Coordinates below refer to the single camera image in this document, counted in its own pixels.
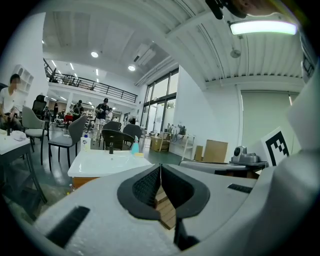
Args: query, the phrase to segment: bottle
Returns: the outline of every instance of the bottle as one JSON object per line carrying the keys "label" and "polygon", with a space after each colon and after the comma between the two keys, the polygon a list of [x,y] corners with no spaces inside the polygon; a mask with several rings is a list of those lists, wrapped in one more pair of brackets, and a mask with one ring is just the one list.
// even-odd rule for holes
{"label": "bottle", "polygon": [[139,153],[139,143],[137,136],[134,136],[134,143],[131,148],[131,154],[134,155],[135,153]]}
{"label": "bottle", "polygon": [[6,135],[10,136],[10,121],[11,121],[11,118],[8,117],[8,124],[7,124],[7,128],[6,128]]}
{"label": "bottle", "polygon": [[88,137],[87,132],[84,137],[81,137],[81,150],[89,151],[91,148],[91,138]]}

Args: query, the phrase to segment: chair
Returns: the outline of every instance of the chair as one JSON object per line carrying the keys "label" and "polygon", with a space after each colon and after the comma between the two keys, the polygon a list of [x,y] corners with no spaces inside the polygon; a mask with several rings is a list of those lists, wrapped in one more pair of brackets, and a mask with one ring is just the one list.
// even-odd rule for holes
{"label": "chair", "polygon": [[[22,108],[22,125],[26,129],[24,133],[31,138],[38,138],[41,140],[41,165],[43,164],[43,145],[44,137],[49,138],[49,122],[40,120],[33,110],[27,106]],[[32,151],[35,152],[33,142],[31,141]]]}
{"label": "chair", "polygon": [[123,128],[123,133],[130,135],[131,137],[137,136],[138,140],[140,140],[140,137],[142,135],[142,131],[140,126],[135,125],[135,124],[127,124]]}
{"label": "chair", "polygon": [[[120,123],[119,123],[119,122],[110,121],[110,122],[106,123],[106,124],[102,127],[102,130],[119,131],[119,126],[120,126]],[[102,136],[102,134],[100,133],[99,148],[100,148],[101,136]]]}
{"label": "chair", "polygon": [[58,149],[58,161],[60,162],[60,148],[66,148],[67,150],[67,157],[68,157],[68,165],[70,168],[70,152],[69,152],[69,148],[71,148],[73,145],[75,145],[75,156],[77,156],[78,154],[78,146],[77,143],[78,141],[80,141],[80,138],[82,136],[86,121],[87,121],[87,116],[83,115],[81,116],[78,120],[72,122],[69,125],[69,133],[70,133],[70,137],[65,137],[65,136],[59,136],[56,138],[53,138],[51,140],[48,141],[48,145],[49,145],[49,167],[50,167],[50,171],[51,171],[51,157],[52,153],[51,153],[51,146],[56,146],[59,147]]}
{"label": "chair", "polygon": [[35,98],[35,101],[33,102],[32,110],[39,119],[41,119],[42,113],[43,113],[46,105],[47,105],[47,102],[45,102],[44,95],[38,95]]}
{"label": "chair", "polygon": [[113,142],[114,149],[119,149],[119,150],[122,150],[124,141],[130,142],[131,143],[130,147],[135,142],[135,139],[133,137],[117,130],[103,129],[102,136],[103,136],[106,149],[109,147],[110,142]]}

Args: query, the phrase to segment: white cloth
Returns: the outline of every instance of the white cloth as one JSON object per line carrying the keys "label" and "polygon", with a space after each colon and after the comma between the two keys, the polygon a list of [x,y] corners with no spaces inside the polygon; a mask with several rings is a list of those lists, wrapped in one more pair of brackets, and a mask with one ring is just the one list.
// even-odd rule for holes
{"label": "white cloth", "polygon": [[26,134],[20,130],[14,130],[11,132],[11,137],[19,142],[24,141],[27,138]]}
{"label": "white cloth", "polygon": [[0,91],[0,104],[2,104],[3,113],[11,113],[15,105],[16,92],[13,91],[12,95],[9,94],[9,88],[3,88]]}

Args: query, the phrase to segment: white shirt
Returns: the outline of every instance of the white shirt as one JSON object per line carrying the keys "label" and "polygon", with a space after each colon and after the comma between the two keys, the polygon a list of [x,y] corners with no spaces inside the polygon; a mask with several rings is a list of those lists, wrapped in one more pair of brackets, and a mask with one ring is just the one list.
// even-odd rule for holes
{"label": "white shirt", "polygon": [[3,88],[0,91],[0,104],[2,104],[3,113],[11,113],[12,108],[15,105],[16,93],[13,91],[12,95],[9,94],[9,88]]}

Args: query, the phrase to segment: air conditioner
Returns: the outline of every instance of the air conditioner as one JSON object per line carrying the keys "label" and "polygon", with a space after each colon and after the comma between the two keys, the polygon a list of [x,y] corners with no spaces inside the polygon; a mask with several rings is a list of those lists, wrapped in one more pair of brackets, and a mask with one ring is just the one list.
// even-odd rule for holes
{"label": "air conditioner", "polygon": [[142,43],[140,44],[139,48],[133,55],[133,62],[135,62],[138,66],[146,65],[148,61],[150,61],[156,52],[151,50],[148,45]]}

